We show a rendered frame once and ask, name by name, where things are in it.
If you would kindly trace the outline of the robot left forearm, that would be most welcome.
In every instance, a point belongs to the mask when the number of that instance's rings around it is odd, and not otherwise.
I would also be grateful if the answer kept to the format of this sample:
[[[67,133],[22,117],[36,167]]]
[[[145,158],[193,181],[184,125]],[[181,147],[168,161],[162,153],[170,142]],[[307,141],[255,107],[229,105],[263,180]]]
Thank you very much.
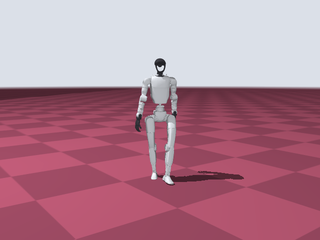
[[[174,111],[176,111],[177,113],[177,101],[178,100],[171,100],[171,109],[172,109],[172,114],[174,113]]]

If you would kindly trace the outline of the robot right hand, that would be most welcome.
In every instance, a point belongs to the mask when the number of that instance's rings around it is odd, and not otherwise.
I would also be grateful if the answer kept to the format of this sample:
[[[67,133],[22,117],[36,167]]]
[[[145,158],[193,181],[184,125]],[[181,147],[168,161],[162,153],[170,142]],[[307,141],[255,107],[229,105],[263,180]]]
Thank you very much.
[[[142,115],[139,114],[138,117],[136,117],[136,122],[135,122],[135,129],[136,129],[138,132],[141,132],[141,131],[139,130],[139,128],[142,129],[141,126],[140,126],[140,120],[141,120],[141,119],[142,119]]]

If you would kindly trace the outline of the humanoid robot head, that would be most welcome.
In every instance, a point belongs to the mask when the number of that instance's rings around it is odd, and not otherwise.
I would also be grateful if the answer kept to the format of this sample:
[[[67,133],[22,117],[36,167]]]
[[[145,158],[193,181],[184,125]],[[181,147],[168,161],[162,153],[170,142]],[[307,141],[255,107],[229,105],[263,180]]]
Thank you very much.
[[[158,59],[155,60],[154,65],[155,65],[156,70],[157,70],[157,75],[156,75],[156,76],[157,76],[157,77],[164,77],[163,72],[164,72],[164,70],[165,70],[165,68],[166,68],[166,62],[165,62],[165,60],[162,59],[162,58],[158,58]],[[158,71],[157,66],[158,66],[158,67],[164,66],[163,71]]]

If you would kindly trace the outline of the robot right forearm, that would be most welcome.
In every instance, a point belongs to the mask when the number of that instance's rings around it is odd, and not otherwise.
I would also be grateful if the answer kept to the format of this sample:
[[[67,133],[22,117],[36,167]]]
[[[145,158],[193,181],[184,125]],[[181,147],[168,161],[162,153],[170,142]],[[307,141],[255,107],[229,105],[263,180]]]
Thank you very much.
[[[138,110],[137,110],[137,114],[136,114],[137,118],[139,117],[139,114],[141,114],[143,116],[143,111],[144,111],[145,103],[141,102],[141,97],[142,97],[142,95],[139,98],[139,103],[138,103],[139,105],[138,105]]]

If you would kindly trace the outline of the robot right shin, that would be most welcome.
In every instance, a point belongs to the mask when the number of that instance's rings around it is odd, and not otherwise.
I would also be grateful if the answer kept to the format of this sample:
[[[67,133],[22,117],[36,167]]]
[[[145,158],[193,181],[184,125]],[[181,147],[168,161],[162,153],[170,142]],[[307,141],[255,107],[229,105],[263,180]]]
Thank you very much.
[[[149,158],[150,158],[150,163],[152,165],[152,173],[156,173],[156,161],[157,161],[157,156],[156,156],[156,151],[154,151],[153,148],[149,149]]]

